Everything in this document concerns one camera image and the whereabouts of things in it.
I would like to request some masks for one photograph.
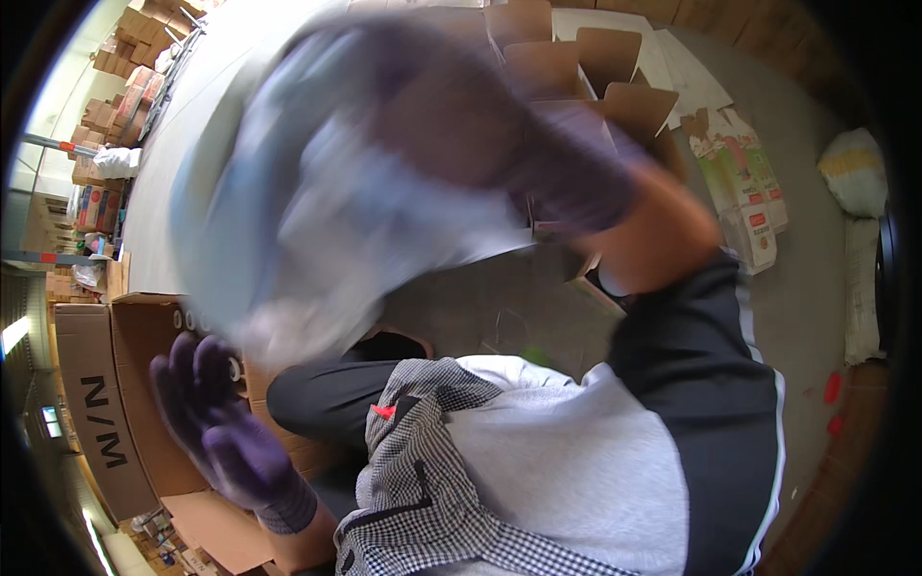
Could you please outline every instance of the green object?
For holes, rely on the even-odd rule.
[[[537,346],[526,346],[522,348],[522,353],[519,354],[522,358],[528,360],[532,364],[537,364],[543,366],[544,368],[550,368],[550,357],[548,354]]]

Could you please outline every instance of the red object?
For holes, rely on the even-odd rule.
[[[839,390],[842,388],[842,374],[833,372],[826,381],[826,390],[822,393],[822,401],[826,404],[832,404],[839,397]]]
[[[372,410],[374,410],[374,412],[378,416],[384,418],[385,420],[389,420],[391,419],[391,416],[393,416],[394,413],[396,412],[397,407],[396,406],[386,406],[384,408],[381,408],[380,406],[375,406],[374,404],[372,404]]]
[[[830,436],[838,436],[842,431],[842,417],[833,416],[833,419],[826,425],[826,431],[829,432]]]

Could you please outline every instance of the person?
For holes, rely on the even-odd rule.
[[[613,127],[614,154],[437,33],[396,19],[319,33],[402,64],[382,73],[382,146],[448,182],[527,194],[633,301],[580,383],[518,357],[412,352],[283,371],[272,418],[361,451],[342,519],[234,395],[230,348],[183,333],[151,379],[205,478],[254,512],[288,572],[750,572],[778,510],[784,380],[754,345],[746,274],[713,216]],[[394,46],[413,56],[385,61]]]

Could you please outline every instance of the concrete floor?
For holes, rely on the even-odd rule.
[[[319,12],[343,11],[345,0],[309,4],[232,0],[217,11],[177,83],[170,107],[145,144],[128,207],[124,242],[132,253],[130,289],[180,292],[166,256],[167,202],[185,151],[218,96],[259,42],[278,43]],[[781,512],[766,549],[807,492],[825,451],[825,427],[836,407],[822,387],[843,365],[845,333],[844,218],[816,171],[817,158],[845,127],[792,81],[743,53],[698,34],[672,29],[752,119],[782,185],[790,222],[778,237],[778,260],[752,283],[755,332],[767,363],[786,377],[787,465]],[[673,132],[689,163],[689,187],[711,205],[687,139]],[[429,339],[441,356],[544,349],[555,368],[579,377],[604,358],[617,320],[564,285],[566,254],[554,247],[511,253],[427,275],[386,300],[383,322]]]

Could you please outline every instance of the fluorescent light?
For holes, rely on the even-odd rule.
[[[83,521],[87,523],[87,530],[89,530],[89,537],[93,539],[93,547],[96,548],[96,556],[100,557],[100,562],[102,567],[106,569],[106,574],[108,576],[115,576],[112,573],[112,566],[109,565],[109,560],[106,558],[105,552],[102,551],[102,544],[100,544],[100,537],[96,534],[96,528],[93,528],[93,521],[89,518],[89,512],[86,508],[83,509]]]
[[[3,329],[3,355],[9,354],[22,336],[29,333],[29,318],[23,316]]]

